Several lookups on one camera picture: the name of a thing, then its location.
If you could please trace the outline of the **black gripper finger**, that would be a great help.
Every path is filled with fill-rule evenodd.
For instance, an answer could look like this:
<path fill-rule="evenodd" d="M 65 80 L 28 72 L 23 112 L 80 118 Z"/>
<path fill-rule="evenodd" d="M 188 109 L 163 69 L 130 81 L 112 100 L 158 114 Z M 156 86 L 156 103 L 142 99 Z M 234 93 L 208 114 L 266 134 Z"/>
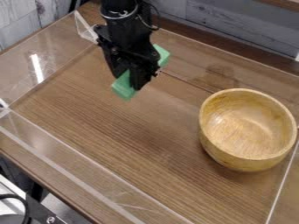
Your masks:
<path fill-rule="evenodd" d="M 134 90 L 139 91 L 151 81 L 158 71 L 156 66 L 131 66 L 130 67 L 130 83 Z"/>
<path fill-rule="evenodd" d="M 117 79 L 128 69 L 127 54 L 115 47 L 103 47 L 108 68 Z"/>

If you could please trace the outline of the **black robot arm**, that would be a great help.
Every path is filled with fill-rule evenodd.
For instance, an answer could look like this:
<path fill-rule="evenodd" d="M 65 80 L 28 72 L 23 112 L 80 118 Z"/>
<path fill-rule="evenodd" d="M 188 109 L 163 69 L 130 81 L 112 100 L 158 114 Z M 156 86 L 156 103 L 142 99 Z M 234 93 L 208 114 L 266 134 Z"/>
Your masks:
<path fill-rule="evenodd" d="M 162 58 L 151 42 L 159 26 L 152 22 L 155 7 L 146 0 L 101 0 L 100 16 L 105 24 L 95 26 L 108 67 L 116 78 L 130 72 L 128 84 L 140 90 L 160 68 Z"/>

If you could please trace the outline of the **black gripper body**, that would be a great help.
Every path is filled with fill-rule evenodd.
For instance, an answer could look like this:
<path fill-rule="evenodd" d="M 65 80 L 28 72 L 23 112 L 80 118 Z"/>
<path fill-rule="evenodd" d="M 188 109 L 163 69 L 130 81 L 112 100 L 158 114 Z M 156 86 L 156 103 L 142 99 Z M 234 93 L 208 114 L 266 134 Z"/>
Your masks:
<path fill-rule="evenodd" d="M 128 69 L 131 66 L 158 67 L 159 52 L 151 42 L 154 26 L 152 13 L 150 11 L 101 11 L 105 24 L 97 25 L 93 31 L 97 34 L 97 45 L 115 47 L 126 53 Z"/>

